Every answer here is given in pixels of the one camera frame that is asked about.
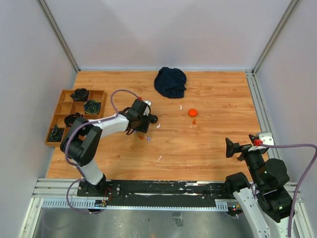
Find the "wooden tray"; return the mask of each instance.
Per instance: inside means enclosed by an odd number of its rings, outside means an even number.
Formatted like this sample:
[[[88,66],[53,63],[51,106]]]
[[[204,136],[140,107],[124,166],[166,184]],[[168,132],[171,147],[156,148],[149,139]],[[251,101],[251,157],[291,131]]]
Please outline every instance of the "wooden tray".
[[[45,138],[46,145],[51,147],[60,146],[61,141],[49,142],[49,134],[51,133],[55,124],[57,124],[58,128],[64,129],[64,133],[62,137],[62,140],[63,140],[70,129],[70,127],[66,127],[64,123],[64,119],[68,115],[71,115],[74,113],[80,113],[81,115],[84,115],[85,119],[99,119],[103,117],[104,111],[105,111],[105,104],[106,104],[106,92],[104,90],[88,90],[88,91],[89,91],[88,100],[95,100],[101,103],[101,110],[99,114],[96,114],[96,115],[85,114],[85,110],[84,110],[85,102],[73,102],[73,99],[70,97],[70,95],[74,93],[75,90],[63,90],[60,94],[59,101],[57,103],[57,106],[56,106],[56,109],[50,124],[50,128]]]

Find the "wooden tabletop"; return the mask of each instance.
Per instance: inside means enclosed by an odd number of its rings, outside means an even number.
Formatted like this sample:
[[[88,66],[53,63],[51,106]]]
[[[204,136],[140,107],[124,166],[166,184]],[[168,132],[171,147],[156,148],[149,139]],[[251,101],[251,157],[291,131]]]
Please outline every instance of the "wooden tabletop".
[[[116,133],[103,138],[96,161],[107,179],[225,180],[227,175],[244,172],[245,162],[225,157],[225,138],[250,143],[248,134],[260,131],[244,72],[185,72],[187,90],[182,99],[163,97],[154,88],[157,72],[79,72],[74,88],[105,90],[104,116],[114,114],[110,94],[128,89],[152,102],[152,114],[160,128],[151,124],[141,133]],[[119,110],[132,105],[135,97],[119,92],[114,97]],[[198,111],[193,118],[188,110]],[[47,178],[79,178],[64,154],[55,148]]]

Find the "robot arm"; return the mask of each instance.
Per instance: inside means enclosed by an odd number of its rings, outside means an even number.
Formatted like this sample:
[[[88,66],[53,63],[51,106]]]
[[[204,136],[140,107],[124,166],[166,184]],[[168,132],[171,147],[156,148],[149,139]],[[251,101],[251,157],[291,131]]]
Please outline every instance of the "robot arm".
[[[119,112],[119,115],[113,119],[88,125],[78,131],[70,142],[68,156],[80,167],[89,185],[101,187],[103,190],[100,183],[106,179],[94,159],[99,140],[116,132],[127,131],[130,135],[136,130],[146,133],[150,123],[158,121],[157,116],[151,115],[150,106],[151,102],[136,99],[132,107]],[[76,119],[60,145],[61,151],[65,152],[66,144],[74,130],[86,122],[88,121],[84,118]]]
[[[227,191],[238,200],[255,238],[284,238],[292,204],[292,198],[284,188],[290,180],[286,166],[282,160],[268,159],[265,162],[262,157],[267,148],[260,145],[274,144],[271,133],[249,135],[249,138],[252,145],[240,145],[226,138],[226,156],[241,153],[238,160],[246,161],[259,193],[253,196],[248,179],[241,172],[227,176]]]

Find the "dark blue hat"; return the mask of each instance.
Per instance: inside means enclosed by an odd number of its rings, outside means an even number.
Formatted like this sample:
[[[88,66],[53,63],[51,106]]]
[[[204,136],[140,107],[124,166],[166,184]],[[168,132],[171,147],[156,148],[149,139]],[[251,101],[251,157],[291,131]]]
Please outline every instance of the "dark blue hat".
[[[164,97],[183,98],[186,75],[177,68],[163,67],[154,80],[155,89]]]

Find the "white wall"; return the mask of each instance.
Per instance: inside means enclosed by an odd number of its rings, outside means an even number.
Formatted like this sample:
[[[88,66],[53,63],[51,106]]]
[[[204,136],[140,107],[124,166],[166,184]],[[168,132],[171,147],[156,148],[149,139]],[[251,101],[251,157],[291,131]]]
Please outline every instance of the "white wall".
[[[47,0],[81,69],[251,69],[290,0]]]
[[[52,148],[44,144],[61,89],[75,72],[35,0],[0,2],[0,233],[17,237],[37,177]]]
[[[276,144],[317,144],[317,1],[302,0],[258,73]],[[280,150],[292,181],[298,181],[314,149]],[[317,164],[301,188],[317,235]]]

